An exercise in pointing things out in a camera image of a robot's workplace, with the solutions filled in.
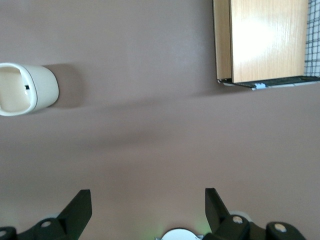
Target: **white screw head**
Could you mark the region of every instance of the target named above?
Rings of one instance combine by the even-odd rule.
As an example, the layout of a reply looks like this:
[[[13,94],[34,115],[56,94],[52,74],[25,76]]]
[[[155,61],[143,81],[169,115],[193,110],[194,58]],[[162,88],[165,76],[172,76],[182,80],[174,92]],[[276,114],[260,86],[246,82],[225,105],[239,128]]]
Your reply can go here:
[[[232,220],[233,220],[233,222],[236,223],[236,224],[243,224],[243,223],[244,223],[244,221],[242,220],[242,218],[239,217],[239,216],[234,216],[234,217],[232,218]]]
[[[45,221],[41,224],[41,227],[42,228],[46,228],[46,227],[49,227],[51,225],[51,222],[50,221]]]
[[[283,225],[280,224],[280,223],[276,223],[276,224],[274,225],[274,228],[275,228],[277,231],[282,232],[282,233],[285,233],[285,232],[287,231],[286,227],[283,226]]]
[[[4,235],[7,234],[7,231],[6,230],[3,230],[3,231],[0,231],[0,237],[3,237]]]

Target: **black plastic bracket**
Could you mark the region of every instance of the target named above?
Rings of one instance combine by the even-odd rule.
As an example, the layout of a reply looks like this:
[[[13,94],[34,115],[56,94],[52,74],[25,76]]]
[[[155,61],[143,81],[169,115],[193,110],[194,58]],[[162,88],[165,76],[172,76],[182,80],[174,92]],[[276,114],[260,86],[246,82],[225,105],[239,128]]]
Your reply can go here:
[[[270,222],[263,229],[243,216],[230,215],[214,188],[205,190],[205,215],[212,233],[203,240],[306,240],[285,222]]]
[[[57,218],[41,220],[20,234],[14,227],[0,227],[0,240],[77,240],[91,216],[90,190],[81,190]]]

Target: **black plastic piece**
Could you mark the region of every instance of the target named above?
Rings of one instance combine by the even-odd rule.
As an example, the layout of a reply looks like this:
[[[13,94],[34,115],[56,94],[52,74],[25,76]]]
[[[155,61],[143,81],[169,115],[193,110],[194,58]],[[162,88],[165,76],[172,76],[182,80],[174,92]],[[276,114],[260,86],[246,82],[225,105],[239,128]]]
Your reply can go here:
[[[284,222],[270,222],[263,229],[243,216],[230,215],[214,188],[205,190],[205,215],[212,232],[203,240],[306,240],[294,226]],[[276,224],[283,225],[285,231],[276,229]]]
[[[280,86],[287,84],[302,84],[302,83],[311,83],[311,82],[319,82],[320,77],[317,76],[292,76],[292,77],[283,77],[283,78],[275,78],[275,79],[266,79],[259,81],[248,81],[248,82],[232,82],[232,78],[228,79],[220,79],[222,83],[227,83],[235,86],[247,87],[247,88],[255,88],[256,84],[265,84],[266,87],[271,86]]]
[[[78,240],[92,215],[90,190],[81,190],[57,218],[47,218],[17,234],[14,227],[0,227],[0,240]]]

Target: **white cup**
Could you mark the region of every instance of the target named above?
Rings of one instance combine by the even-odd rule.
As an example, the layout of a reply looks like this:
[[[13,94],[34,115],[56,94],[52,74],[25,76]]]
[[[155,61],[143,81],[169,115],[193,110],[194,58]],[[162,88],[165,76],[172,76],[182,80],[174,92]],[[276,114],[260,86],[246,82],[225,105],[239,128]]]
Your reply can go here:
[[[58,96],[56,77],[44,66],[0,63],[0,115],[16,116],[44,109]]]

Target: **wooden cabinet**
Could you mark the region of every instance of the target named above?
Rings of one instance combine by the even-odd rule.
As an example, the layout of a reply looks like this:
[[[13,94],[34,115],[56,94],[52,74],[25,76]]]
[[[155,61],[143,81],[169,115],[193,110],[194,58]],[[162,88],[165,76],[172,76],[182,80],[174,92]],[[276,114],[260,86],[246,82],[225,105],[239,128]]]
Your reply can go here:
[[[217,79],[302,76],[308,0],[213,0]]]

